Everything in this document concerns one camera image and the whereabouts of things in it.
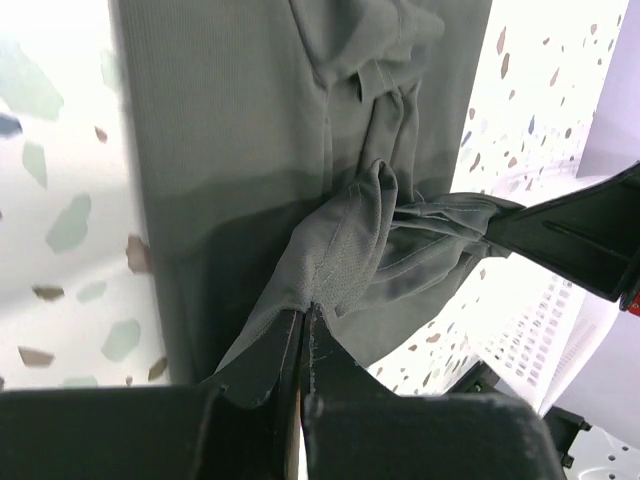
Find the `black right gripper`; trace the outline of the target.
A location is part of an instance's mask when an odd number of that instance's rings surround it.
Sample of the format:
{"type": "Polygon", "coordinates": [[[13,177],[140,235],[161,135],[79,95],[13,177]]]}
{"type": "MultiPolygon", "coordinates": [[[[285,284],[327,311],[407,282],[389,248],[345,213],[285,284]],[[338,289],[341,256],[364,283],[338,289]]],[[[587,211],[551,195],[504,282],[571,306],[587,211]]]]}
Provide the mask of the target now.
{"type": "Polygon", "coordinates": [[[634,316],[639,306],[639,165],[577,192],[502,214],[486,238],[634,316]]]}

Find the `grey t-shirt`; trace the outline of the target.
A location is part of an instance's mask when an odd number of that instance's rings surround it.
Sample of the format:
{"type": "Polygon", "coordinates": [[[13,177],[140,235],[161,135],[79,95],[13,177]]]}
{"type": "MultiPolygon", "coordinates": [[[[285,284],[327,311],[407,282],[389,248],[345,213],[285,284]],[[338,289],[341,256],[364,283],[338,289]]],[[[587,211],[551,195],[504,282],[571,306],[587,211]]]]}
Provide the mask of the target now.
{"type": "Polygon", "coordinates": [[[319,306],[362,365],[518,205],[452,191],[487,1],[116,1],[171,380],[319,306]]]}

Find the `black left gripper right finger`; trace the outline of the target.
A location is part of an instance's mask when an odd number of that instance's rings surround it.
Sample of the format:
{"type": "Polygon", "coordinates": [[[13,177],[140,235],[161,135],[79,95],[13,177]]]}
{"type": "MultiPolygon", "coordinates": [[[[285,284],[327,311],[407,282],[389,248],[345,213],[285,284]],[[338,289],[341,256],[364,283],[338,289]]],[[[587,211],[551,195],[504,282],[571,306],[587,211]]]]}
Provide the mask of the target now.
{"type": "Polygon", "coordinates": [[[548,429],[502,394],[399,396],[305,315],[301,421],[311,479],[561,479],[548,429]]]}

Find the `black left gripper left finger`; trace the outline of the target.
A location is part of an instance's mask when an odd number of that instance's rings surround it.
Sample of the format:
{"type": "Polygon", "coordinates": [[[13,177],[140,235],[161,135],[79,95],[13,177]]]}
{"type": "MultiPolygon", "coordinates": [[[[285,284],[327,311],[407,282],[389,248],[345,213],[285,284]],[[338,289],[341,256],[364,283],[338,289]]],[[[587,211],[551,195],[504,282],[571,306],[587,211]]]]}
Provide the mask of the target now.
{"type": "Polygon", "coordinates": [[[294,479],[303,317],[196,385],[8,391],[5,479],[294,479]]]}

